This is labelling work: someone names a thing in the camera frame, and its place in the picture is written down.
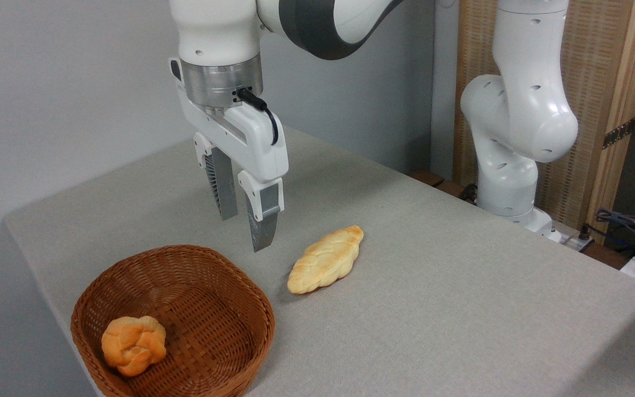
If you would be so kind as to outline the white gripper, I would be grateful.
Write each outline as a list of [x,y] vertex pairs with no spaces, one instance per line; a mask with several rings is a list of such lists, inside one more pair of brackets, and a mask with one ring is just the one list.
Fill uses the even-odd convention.
[[185,118],[199,132],[193,142],[197,161],[205,170],[221,219],[238,214],[232,161],[242,169],[238,181],[245,192],[250,236],[254,251],[272,244],[279,213],[284,211],[282,176],[289,170],[286,140],[280,120],[275,145],[270,117],[254,106],[240,103],[230,108],[198,106],[187,97],[180,60],[169,58]]

